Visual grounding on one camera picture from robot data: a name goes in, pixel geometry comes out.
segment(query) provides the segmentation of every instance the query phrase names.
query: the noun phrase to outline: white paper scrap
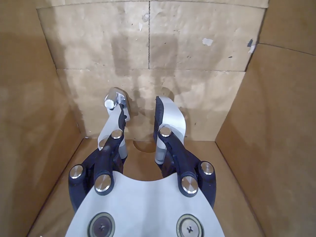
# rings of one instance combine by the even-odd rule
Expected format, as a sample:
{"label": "white paper scrap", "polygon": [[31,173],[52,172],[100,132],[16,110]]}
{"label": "white paper scrap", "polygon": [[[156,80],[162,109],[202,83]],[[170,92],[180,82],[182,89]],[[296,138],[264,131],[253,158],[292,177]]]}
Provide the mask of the white paper scrap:
{"label": "white paper scrap", "polygon": [[256,48],[256,45],[251,45],[250,46],[250,50],[248,51],[248,53],[253,53],[255,48]]}
{"label": "white paper scrap", "polygon": [[211,46],[212,43],[213,43],[213,40],[204,38],[204,39],[202,40],[202,43],[203,43],[204,45]]}

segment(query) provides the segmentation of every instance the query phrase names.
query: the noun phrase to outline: metal pivot pin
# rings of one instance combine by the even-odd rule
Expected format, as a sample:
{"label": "metal pivot pin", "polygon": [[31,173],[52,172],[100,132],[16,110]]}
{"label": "metal pivot pin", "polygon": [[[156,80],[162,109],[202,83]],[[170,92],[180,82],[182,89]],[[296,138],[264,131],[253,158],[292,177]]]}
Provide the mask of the metal pivot pin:
{"label": "metal pivot pin", "polygon": [[95,190],[102,193],[110,188],[111,182],[112,180],[109,175],[100,175],[95,181]]}
{"label": "metal pivot pin", "polygon": [[111,137],[114,139],[119,139],[121,138],[122,135],[123,135],[123,132],[120,129],[116,129],[111,133]]}
{"label": "metal pivot pin", "polygon": [[202,162],[201,168],[204,174],[206,175],[211,175],[212,173],[214,173],[214,167],[212,166],[211,163],[207,161]]}
{"label": "metal pivot pin", "polygon": [[159,133],[164,137],[164,138],[167,138],[171,135],[171,129],[168,128],[168,127],[162,127],[160,130],[159,130]]}
{"label": "metal pivot pin", "polygon": [[198,191],[198,182],[192,176],[185,176],[181,180],[183,190],[188,194],[195,194]]}
{"label": "metal pivot pin", "polygon": [[76,179],[82,175],[82,172],[82,165],[75,165],[72,169],[70,169],[69,175],[72,179]]}

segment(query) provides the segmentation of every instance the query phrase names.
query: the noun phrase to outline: brown cardboard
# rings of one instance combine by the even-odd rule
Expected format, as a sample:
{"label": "brown cardboard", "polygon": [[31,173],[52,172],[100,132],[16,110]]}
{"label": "brown cardboard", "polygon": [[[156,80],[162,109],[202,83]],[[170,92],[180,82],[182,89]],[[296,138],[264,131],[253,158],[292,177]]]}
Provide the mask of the brown cardboard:
{"label": "brown cardboard", "polygon": [[316,0],[270,0],[260,43],[316,55]]}
{"label": "brown cardboard", "polygon": [[259,44],[216,138],[266,236],[314,236],[316,56]]}
{"label": "brown cardboard", "polygon": [[26,236],[82,136],[31,0],[0,0],[1,236]]}
{"label": "brown cardboard", "polygon": [[[124,174],[143,181],[161,179],[153,142],[126,141]],[[250,208],[223,156],[213,141],[186,141],[185,147],[201,160],[212,162],[217,176],[214,211],[226,237],[263,237]],[[97,148],[96,139],[84,139],[49,197],[29,237],[64,236],[74,215],[68,192],[68,172]]]}
{"label": "brown cardboard", "polygon": [[264,9],[206,2],[150,3],[151,69],[245,71]]}

